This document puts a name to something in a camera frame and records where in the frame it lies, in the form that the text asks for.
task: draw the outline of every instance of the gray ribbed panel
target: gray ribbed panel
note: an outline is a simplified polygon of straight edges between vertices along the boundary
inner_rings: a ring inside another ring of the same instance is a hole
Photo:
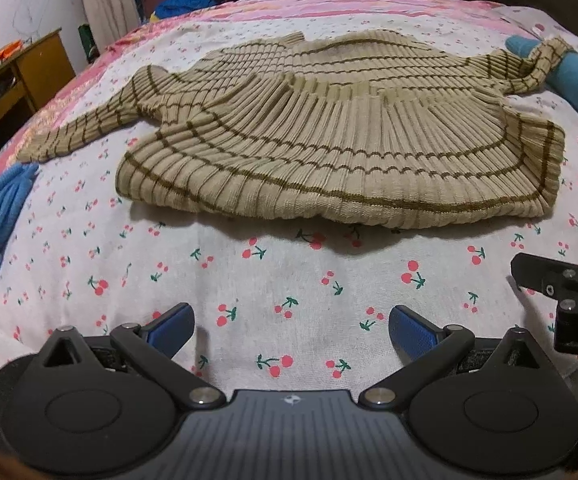
[[[290,396],[300,397],[293,404]],[[557,480],[553,472],[541,477]],[[240,391],[196,412],[155,459],[116,480],[466,480],[421,452],[391,413],[357,407],[345,391]]]

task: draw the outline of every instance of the ribbed knit fabric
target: ribbed knit fabric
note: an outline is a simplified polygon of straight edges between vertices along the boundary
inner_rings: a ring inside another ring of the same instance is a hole
[[[161,128],[120,163],[121,195],[257,218],[321,215],[421,228],[541,216],[564,134],[503,95],[544,82],[569,46],[451,56],[391,31],[300,34],[208,54],[181,74],[141,69],[108,104],[33,139],[47,160],[147,116]]]

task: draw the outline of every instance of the wooden table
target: wooden table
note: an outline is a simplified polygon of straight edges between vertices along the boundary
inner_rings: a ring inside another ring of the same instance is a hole
[[[13,54],[0,65],[0,148],[75,77],[60,29]]]

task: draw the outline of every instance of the sweater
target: sweater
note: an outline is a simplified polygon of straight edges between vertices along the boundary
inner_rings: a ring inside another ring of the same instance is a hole
[[[116,174],[134,200],[390,228],[537,217],[556,199],[564,133],[504,95],[538,88],[568,49],[464,58],[387,30],[250,41],[184,73],[144,67],[18,157],[66,155],[147,117],[161,126]]]

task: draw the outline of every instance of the metal screw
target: metal screw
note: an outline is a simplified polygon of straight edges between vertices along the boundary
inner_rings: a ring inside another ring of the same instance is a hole
[[[189,392],[189,399],[196,404],[211,404],[220,399],[220,391],[211,386],[194,388]]]
[[[389,388],[371,388],[365,392],[365,399],[372,404],[389,404],[396,398],[396,394]]]
[[[563,310],[573,310],[576,307],[576,302],[574,300],[562,300],[558,306]]]

